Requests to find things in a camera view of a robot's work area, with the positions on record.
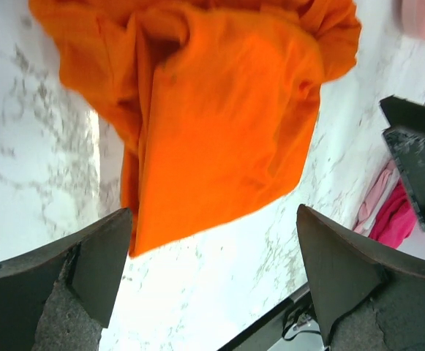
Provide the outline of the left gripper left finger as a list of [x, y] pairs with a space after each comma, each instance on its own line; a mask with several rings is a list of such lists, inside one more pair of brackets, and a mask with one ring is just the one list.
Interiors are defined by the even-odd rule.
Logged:
[[0, 262], [0, 350], [98, 350], [127, 259], [127, 208]]

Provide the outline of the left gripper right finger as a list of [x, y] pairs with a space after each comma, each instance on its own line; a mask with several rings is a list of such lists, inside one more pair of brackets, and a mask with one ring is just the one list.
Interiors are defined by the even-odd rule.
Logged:
[[297, 233], [316, 320], [330, 350], [425, 350], [425, 260], [305, 205]]

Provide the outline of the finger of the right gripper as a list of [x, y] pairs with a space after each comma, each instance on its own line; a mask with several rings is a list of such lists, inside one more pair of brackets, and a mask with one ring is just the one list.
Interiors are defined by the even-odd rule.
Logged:
[[380, 100], [380, 108], [390, 127], [402, 127], [425, 135], [425, 105], [396, 96]]
[[390, 127], [383, 139], [400, 172], [419, 225], [425, 231], [425, 134]]

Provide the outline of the orange t shirt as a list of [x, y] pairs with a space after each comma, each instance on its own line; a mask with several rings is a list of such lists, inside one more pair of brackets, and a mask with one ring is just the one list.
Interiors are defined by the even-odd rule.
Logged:
[[129, 254], [240, 218], [300, 181], [324, 83], [356, 64], [353, 1], [30, 1], [61, 83], [124, 143]]

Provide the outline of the folded light pink t shirt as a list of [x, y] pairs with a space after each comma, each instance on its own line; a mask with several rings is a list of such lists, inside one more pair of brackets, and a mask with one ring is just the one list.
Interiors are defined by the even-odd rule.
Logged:
[[367, 192], [359, 210], [353, 231], [368, 237], [384, 202], [399, 181], [399, 171], [394, 160], [389, 160]]

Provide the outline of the folded magenta t shirt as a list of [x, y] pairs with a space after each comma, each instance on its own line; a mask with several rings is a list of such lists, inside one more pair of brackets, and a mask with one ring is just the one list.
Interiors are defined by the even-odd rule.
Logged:
[[369, 238], [397, 249], [410, 236], [416, 221], [415, 211], [402, 181], [399, 180], [378, 211]]

